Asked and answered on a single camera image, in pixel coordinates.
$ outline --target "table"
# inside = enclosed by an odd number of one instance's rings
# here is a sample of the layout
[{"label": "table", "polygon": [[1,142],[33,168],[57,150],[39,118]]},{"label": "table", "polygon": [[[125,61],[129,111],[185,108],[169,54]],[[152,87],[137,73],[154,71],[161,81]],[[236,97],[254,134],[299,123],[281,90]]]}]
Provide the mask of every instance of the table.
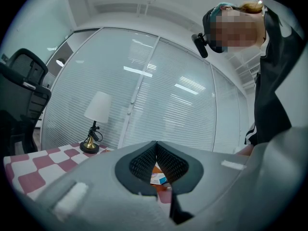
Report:
[{"label": "table", "polygon": [[[97,154],[88,154],[81,151],[79,145],[78,142],[46,151],[4,157],[3,163],[10,184],[36,200],[46,187],[84,160],[113,151],[111,148],[100,145]],[[156,167],[153,169],[153,173],[160,172]],[[155,187],[158,193],[158,204],[166,214],[169,214],[171,190],[161,185]]]}]

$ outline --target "ceiling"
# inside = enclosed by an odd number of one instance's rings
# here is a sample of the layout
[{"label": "ceiling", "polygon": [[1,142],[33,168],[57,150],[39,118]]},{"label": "ceiling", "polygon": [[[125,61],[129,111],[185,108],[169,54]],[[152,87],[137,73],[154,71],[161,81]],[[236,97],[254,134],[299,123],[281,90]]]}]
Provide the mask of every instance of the ceiling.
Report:
[{"label": "ceiling", "polygon": [[[245,0],[85,0],[85,4],[90,17],[110,12],[135,13],[136,17],[150,15],[174,22],[192,33],[200,33],[203,32],[205,13],[222,1],[240,5]],[[253,74],[259,66],[259,53],[257,47],[222,53],[236,70],[245,89],[254,84]]]}]

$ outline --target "black chair backrest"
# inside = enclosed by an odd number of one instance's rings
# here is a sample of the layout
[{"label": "black chair backrest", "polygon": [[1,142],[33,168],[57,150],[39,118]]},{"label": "black chair backrest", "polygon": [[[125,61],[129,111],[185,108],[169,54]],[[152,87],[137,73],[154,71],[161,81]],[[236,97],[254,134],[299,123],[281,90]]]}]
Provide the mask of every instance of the black chair backrest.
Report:
[{"label": "black chair backrest", "polygon": [[19,49],[8,60],[7,66],[21,74],[30,84],[42,85],[48,73],[47,66],[34,53],[27,49]]},{"label": "black chair backrest", "polygon": [[49,89],[25,81],[25,77],[0,64],[0,141],[3,156],[15,154],[21,141],[24,153],[37,151],[32,135],[51,98]]}]

